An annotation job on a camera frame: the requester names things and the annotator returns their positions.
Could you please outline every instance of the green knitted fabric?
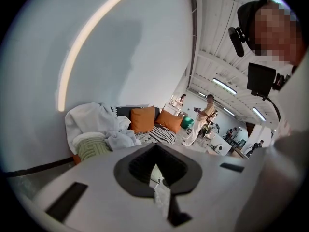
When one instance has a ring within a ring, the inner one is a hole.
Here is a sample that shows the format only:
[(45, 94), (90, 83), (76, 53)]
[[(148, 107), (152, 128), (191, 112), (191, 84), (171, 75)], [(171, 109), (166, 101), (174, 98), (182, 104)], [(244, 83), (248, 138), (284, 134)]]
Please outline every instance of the green knitted fabric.
[(100, 137), (92, 137), (81, 140), (76, 149), (77, 154), (82, 161), (92, 156), (98, 156), (111, 152), (107, 143)]

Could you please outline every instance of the black and white striped fabric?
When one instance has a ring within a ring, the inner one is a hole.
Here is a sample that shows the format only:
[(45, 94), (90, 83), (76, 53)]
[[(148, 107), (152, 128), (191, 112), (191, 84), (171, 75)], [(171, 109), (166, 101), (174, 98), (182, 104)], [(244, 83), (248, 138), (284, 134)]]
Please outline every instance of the black and white striped fabric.
[(160, 124), (155, 124), (148, 133), (137, 133), (135, 135), (142, 144), (164, 142), (173, 145), (176, 141), (176, 134)]

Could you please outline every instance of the black monitor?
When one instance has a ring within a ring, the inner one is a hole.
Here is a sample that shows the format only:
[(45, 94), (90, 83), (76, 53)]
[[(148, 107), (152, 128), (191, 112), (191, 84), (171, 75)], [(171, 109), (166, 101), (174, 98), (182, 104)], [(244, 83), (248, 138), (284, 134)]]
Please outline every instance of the black monitor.
[(247, 89), (251, 90), (253, 95), (267, 97), (275, 77), (276, 70), (263, 65), (249, 63)]

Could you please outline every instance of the white trousers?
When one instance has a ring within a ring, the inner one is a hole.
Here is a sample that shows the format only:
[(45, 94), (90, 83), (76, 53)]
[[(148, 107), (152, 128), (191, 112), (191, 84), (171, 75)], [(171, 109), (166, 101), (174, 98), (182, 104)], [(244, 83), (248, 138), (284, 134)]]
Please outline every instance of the white trousers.
[(198, 136), (198, 132), (202, 129), (202, 126), (205, 125), (205, 121), (195, 121), (191, 133), (186, 137), (184, 143), (186, 146), (190, 146)]

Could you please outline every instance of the orange pillow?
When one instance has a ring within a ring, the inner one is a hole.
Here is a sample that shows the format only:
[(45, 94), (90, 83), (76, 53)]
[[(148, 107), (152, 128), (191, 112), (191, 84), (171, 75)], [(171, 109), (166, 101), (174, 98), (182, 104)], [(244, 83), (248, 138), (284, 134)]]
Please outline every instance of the orange pillow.
[(162, 109), (159, 118), (155, 121), (158, 124), (170, 129), (172, 132), (177, 133), (180, 129), (180, 124), (183, 118), (174, 116), (169, 112)]
[(149, 132), (155, 125), (155, 107), (134, 108), (131, 110), (131, 129), (135, 133)]

